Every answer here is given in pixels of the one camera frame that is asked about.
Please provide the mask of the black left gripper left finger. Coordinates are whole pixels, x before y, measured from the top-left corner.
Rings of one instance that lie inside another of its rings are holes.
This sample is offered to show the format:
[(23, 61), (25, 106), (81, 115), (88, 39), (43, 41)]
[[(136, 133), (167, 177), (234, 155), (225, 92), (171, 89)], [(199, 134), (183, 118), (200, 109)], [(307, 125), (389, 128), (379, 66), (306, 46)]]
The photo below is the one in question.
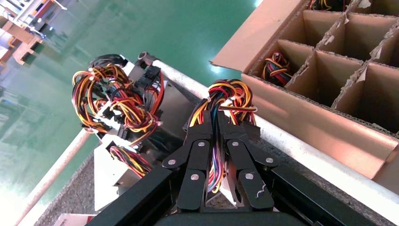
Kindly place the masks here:
[(172, 171), (171, 186), (179, 211), (201, 211), (207, 193), (212, 153), (212, 121), (209, 111), (204, 122), (187, 129), (183, 145), (168, 156), (162, 167)]

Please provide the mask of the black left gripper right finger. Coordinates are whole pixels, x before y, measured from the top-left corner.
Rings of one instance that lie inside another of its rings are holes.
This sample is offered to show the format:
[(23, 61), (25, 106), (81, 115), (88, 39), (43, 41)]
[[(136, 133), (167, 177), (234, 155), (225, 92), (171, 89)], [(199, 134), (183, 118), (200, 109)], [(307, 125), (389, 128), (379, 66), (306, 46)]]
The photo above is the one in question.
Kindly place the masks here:
[(269, 190), (272, 182), (266, 176), (278, 162), (273, 155), (254, 146), (254, 142), (261, 140), (260, 128), (248, 122), (234, 125), (221, 111), (217, 116), (227, 182), (238, 208), (277, 211), (280, 203)]

